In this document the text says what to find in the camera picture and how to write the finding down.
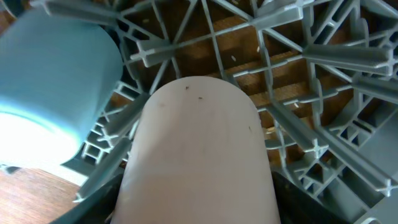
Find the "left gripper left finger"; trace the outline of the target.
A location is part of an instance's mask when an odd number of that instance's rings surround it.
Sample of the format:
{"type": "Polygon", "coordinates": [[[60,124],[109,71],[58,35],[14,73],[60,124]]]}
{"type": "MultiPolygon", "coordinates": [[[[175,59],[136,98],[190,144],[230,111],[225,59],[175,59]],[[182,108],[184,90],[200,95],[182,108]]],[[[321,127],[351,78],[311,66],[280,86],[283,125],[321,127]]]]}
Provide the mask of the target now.
{"type": "Polygon", "coordinates": [[[110,223],[108,217],[115,209],[123,175],[113,177],[95,193],[50,224],[110,223]]]}

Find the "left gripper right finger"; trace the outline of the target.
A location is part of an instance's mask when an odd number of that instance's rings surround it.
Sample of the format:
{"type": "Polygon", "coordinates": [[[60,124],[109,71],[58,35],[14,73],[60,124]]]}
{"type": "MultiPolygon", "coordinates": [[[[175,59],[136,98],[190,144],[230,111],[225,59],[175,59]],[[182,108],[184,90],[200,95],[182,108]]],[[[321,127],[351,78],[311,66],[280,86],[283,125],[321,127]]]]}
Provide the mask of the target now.
{"type": "Polygon", "coordinates": [[[280,173],[272,171],[272,180],[281,223],[348,223],[324,208],[280,173]]]}

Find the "pink plastic cup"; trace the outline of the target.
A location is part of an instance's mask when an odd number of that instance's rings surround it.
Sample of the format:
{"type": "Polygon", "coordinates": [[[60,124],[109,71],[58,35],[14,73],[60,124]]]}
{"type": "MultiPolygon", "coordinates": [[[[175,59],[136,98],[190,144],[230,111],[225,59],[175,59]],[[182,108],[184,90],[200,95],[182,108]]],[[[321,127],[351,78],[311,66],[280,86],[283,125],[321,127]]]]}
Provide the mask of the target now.
{"type": "Polygon", "coordinates": [[[251,99],[186,77],[146,102],[113,223],[279,223],[264,134],[251,99]]]}

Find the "blue plastic cup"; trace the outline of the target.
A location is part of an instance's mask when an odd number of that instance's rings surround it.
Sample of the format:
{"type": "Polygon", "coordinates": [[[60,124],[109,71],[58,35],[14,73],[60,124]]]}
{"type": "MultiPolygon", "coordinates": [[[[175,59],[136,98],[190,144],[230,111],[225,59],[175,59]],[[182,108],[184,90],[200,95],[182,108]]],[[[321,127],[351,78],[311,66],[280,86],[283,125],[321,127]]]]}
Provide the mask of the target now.
{"type": "Polygon", "coordinates": [[[123,61],[100,26],[26,11],[1,36],[1,162],[72,159],[110,100],[123,61]]]}

